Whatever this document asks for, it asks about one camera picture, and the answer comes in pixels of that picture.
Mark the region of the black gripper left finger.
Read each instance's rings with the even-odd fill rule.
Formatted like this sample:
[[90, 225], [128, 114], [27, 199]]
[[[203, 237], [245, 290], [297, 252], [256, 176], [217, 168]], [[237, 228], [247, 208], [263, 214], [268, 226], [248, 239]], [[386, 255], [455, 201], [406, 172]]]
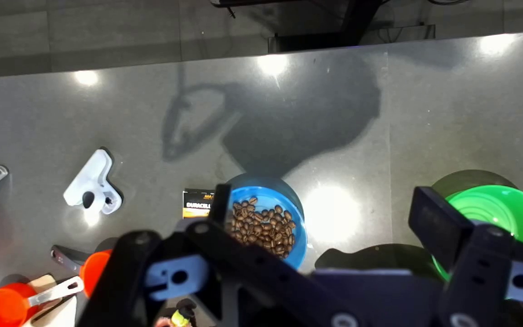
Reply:
[[170, 297], [192, 295], [221, 327], [359, 327], [339, 292], [223, 228], [228, 186], [212, 212], [168, 235], [121, 234], [78, 327], [152, 327]]

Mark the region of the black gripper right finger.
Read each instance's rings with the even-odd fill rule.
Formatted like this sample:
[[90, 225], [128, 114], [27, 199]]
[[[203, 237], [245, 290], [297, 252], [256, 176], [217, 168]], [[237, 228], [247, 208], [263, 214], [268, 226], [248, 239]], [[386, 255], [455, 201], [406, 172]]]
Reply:
[[503, 226], [475, 223], [432, 186], [415, 186], [408, 226], [450, 270], [439, 292], [444, 327], [501, 327], [508, 303], [523, 308], [523, 241]]

